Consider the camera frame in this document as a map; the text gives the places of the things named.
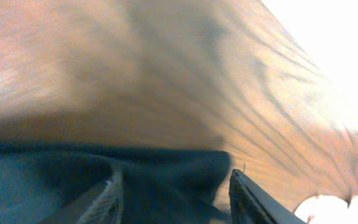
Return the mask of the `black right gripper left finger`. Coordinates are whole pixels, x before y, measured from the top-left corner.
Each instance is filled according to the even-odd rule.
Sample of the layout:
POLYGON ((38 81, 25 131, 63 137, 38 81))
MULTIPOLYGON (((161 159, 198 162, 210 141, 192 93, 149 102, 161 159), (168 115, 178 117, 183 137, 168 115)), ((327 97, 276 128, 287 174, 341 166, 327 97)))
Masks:
POLYGON ((41 224, 120 224, 124 210, 124 185, 120 168, 90 188, 69 206, 42 220, 41 224))

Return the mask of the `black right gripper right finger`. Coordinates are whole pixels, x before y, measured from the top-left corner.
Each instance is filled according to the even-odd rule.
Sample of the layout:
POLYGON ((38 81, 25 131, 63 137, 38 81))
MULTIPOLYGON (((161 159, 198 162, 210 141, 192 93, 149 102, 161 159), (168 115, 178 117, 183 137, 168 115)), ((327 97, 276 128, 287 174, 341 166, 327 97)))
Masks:
POLYGON ((229 198, 233 224, 306 224, 239 169, 232 171, 229 198))

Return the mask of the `black leggings with red waistband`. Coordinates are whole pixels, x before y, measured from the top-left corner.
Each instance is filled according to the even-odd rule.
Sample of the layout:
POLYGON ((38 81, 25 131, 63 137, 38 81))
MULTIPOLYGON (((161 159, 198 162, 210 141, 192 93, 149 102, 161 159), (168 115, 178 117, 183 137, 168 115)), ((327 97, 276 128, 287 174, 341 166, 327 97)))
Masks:
POLYGON ((0 223, 40 223, 120 168, 121 223, 229 223, 213 204, 223 151, 0 141, 0 223))

